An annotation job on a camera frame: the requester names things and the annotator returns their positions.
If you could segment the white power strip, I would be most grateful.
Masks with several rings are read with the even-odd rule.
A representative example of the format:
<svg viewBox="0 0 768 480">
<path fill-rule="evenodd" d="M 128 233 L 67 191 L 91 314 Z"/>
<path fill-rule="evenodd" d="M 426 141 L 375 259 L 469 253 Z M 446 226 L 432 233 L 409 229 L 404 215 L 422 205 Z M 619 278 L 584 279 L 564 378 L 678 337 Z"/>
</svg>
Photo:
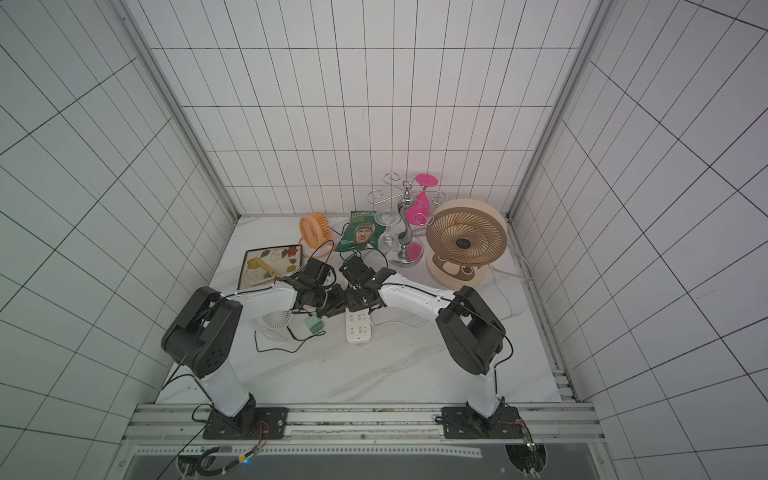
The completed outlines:
<svg viewBox="0 0 768 480">
<path fill-rule="evenodd" d="M 345 311 L 345 335 L 350 344 L 368 343 L 372 338 L 372 323 L 369 313 L 363 309 Z"/>
</svg>

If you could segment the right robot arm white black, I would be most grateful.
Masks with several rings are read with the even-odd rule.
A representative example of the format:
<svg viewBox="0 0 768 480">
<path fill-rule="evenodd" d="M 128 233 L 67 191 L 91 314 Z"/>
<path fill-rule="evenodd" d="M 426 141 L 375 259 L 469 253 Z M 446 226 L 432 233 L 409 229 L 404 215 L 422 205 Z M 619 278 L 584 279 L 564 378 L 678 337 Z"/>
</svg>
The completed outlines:
<svg viewBox="0 0 768 480">
<path fill-rule="evenodd" d="M 395 270 L 373 270 L 351 256 L 340 267 L 347 280 L 351 311 L 391 307 L 408 311 L 437 326 L 451 359 L 466 373 L 462 407 L 445 407 L 436 417 L 448 438 L 511 438 L 515 420 L 499 393 L 496 357 L 511 342 L 505 327 L 472 287 L 441 290 L 411 281 Z"/>
</svg>

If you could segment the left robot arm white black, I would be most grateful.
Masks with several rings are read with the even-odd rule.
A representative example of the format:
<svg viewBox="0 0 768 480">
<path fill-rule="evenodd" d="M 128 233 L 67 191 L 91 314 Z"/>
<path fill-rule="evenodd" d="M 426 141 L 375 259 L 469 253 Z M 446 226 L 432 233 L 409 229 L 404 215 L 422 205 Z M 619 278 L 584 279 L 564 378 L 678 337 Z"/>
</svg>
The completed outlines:
<svg viewBox="0 0 768 480">
<path fill-rule="evenodd" d="M 257 288 L 224 294 L 198 288 L 167 328 L 161 348 L 189 370 L 209 398 L 211 412 L 202 437 L 206 440 L 254 440 L 264 432 L 284 435 L 286 408 L 260 408 L 229 361 L 242 319 L 310 308 L 323 316 L 343 307 L 343 290 L 326 262 L 311 258 L 299 271 Z"/>
</svg>

